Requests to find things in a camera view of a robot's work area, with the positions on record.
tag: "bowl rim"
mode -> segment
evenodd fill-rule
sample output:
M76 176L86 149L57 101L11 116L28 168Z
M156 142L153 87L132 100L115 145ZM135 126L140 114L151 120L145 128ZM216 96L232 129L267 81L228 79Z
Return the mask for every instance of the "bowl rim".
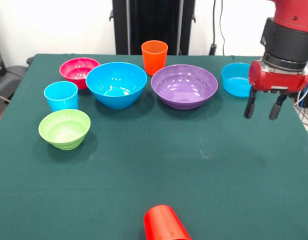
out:
M144 45L145 45L145 44L153 43L153 42L156 42L156 43L157 43L157 42L163 43L164 46L166 47L166 50L160 51L160 52L150 52L150 51L147 51L147 50L144 49ZM141 48L141 50L144 51L145 53L153 54L153 55L158 55L158 54L163 54L163 53L167 52L167 51L169 50L169 45L168 45L166 42L160 41L160 40L148 40L148 41L143 42L142 45L140 46L140 48Z
M215 80L216 82L216 88L215 88L215 91L213 91L213 93L209 96L209 97L204 97L204 99L201 99L201 100L197 100L197 101L191 101L191 102L179 102L179 101L173 101L173 100L170 100L170 99L167 99L166 97L163 97L160 93L158 93L156 91L156 89L153 87L153 79L155 78L155 76L163 71L164 69L166 68L173 68L173 67L177 67L177 66L183 66L183 67L194 67L196 69L200 69L200 70L203 70L205 72L208 72L209 74L211 74L213 76L213 79ZM169 101L171 103L178 103L178 104L194 104L194 103L200 103L200 102L203 102L203 101L206 101L207 99L211 98L219 89L219 82L217 80L217 78L214 76L213 73L211 73L210 71L202 68L202 67L199 67L199 66L195 66L195 65L191 65L191 64L173 64L173 65L169 65L169 66L166 66L166 67L163 67L162 69L158 70L151 78L151 81L150 81L150 86L152 88L152 90L162 99L166 100L166 101Z
M42 124L44 123L44 121L46 121L47 118L50 118L52 115L56 114L56 113L59 113L59 112L78 112L79 114L82 114L84 116L87 117L88 119L88 126L86 128L86 131L79 137L77 138L74 138L72 139L71 141L62 141L62 142L59 142L59 141L50 141L49 139L46 139L43 135L42 135ZM38 133L39 135L42 137L42 139L44 139L46 142L48 143L53 143L53 144L66 144L66 143L70 143L70 142L73 142L73 141L77 141L78 139L80 139L81 137L85 136L88 131L90 130L90 127L91 127L91 119L89 117L89 115L87 115L85 112L81 111L81 110L78 110L78 109L62 109L62 110L58 110L58 111L54 111L54 112L51 112L50 114L48 114L47 116L45 116L39 123L38 125Z
M59 83L70 83L70 84L74 84L74 85L75 85L75 89L76 89L75 93L74 93L73 95L71 95L71 96L69 96L69 97L67 97L67 98L63 98L63 99L53 99L53 98L47 97L47 96L46 96L46 93L45 93L46 89L48 89L48 87L50 87L50 86L52 86L52 85L54 85L54 84L59 84ZM44 89L44 97L45 97L46 99L48 99L48 100L51 100L51 101L57 101L57 102L58 102L58 101L65 101L65 100L68 100L68 99L70 99L70 98L73 98L76 94L78 94L78 91L79 91L78 86L77 86L75 83L71 82L71 81L56 81L56 82L53 82L53 83L49 84L49 85Z
M100 62L99 61L97 61L97 60L95 60L94 58L91 58L91 57L75 57L75 58L71 58L71 59L69 59L69 60L67 60L67 61L65 61L65 62L63 62L62 63L62 65L59 67L59 74L63 77L63 78L67 78L67 79L71 79L71 80L73 80L73 81L75 81L75 80L84 80L84 79L86 79L86 77L79 77L79 78L76 78L76 79L74 79L74 78L71 78L71 77L67 77L67 76L65 76L63 73L62 73L62 71L61 71L61 69L62 69L62 67L65 65L65 64L68 64L68 63L70 63L71 61L74 61L74 60L82 60L82 59L84 59L84 60L91 60L92 62L95 62L95 63L97 63L98 64L98 66L100 66L101 64L100 64Z
M107 65L112 65L112 64L125 64L125 65L132 65L132 66L134 66L134 67L137 67L138 69L141 70L142 74L144 74L144 79L145 79L144 83L141 85L141 87L140 87L138 90L136 90L135 92L133 92L133 93L131 93L131 94L129 94L129 95L109 96L109 95L104 95L104 94L102 94L102 93L93 91L93 90L90 88L89 84L88 84L88 78L89 78L90 73L91 73L92 71L98 69L98 68L101 68L101 67L103 67L103 66L106 67ZM87 88L88 88L92 93L94 93L94 94L96 94L96 95L101 95L101 96L104 96L104 97L107 97L107 98L121 98L121 97L125 97L125 96L130 96L130 95L132 95L132 94L136 94L136 93L138 93L139 91L141 91L141 90L146 86L147 83L148 83L148 75L147 75L146 72L143 70L143 68L141 68L140 66L137 66L136 64L129 63L129 62L124 62L124 61L113 61L113 62L103 63L102 65L99 65L99 66L93 68L93 69L87 74L86 80L85 80L85 84L86 84Z
M225 66L222 67L222 70L221 70L222 77L223 77L224 70L226 70L229 66L232 66L232 65L241 65L241 66L249 65L249 66L251 66L251 64L247 63L247 62L240 62L240 61L239 62L231 62L231 63L226 64Z

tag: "orange cup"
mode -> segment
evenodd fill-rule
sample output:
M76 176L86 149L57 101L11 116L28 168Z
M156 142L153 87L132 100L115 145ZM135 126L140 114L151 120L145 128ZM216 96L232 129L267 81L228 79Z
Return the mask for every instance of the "orange cup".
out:
M144 217L146 240L191 240L173 208L152 207Z
M154 75L158 70L165 67L169 46L158 40L146 41L142 44L142 55L145 72Z

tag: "cable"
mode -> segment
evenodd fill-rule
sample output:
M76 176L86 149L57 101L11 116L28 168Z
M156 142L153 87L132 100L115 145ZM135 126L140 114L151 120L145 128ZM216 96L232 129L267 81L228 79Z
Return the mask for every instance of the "cable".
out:
M216 6L216 0L214 0L214 5L213 5L213 44L215 44L215 6Z
M299 91L297 94L297 101L294 103L294 106L298 106L299 103L306 97L306 95L308 94L308 87L305 91L305 93L303 94L303 96L300 98L302 91Z
M301 112L302 112L303 104L304 104L304 99L300 102L299 112L298 112L298 115L299 115L299 116L300 116L300 114L301 114Z
M224 37L223 32L222 32L222 24L221 24L222 15L223 15L223 0L220 1L219 31L220 31L220 34L221 34L221 36L223 38L223 56L224 56L225 55L225 51L224 51L224 48L225 48L225 37Z
M301 121L303 122L304 118L305 118L305 111L306 111L306 107L303 107L304 108L304 112L303 112L303 116L301 118Z
M2 99L2 100L4 100L4 101L6 101L6 102L8 102L8 103L10 103L10 102L11 102L10 100L8 100L7 98L5 98L5 97L3 97L3 96L1 96L1 95L0 95L0 99Z

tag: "green bowl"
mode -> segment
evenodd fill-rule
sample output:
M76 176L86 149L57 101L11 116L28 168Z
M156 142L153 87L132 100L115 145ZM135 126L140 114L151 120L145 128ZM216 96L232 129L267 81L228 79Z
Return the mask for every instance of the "green bowl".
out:
M77 148L91 126L89 116L76 109L64 109L47 115L39 124L40 136L62 150Z

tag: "red cup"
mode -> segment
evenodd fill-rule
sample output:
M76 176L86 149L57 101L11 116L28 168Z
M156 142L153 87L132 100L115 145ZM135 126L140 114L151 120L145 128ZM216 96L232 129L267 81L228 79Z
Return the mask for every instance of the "red cup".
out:
M191 240L173 208L152 207L144 217L146 240Z

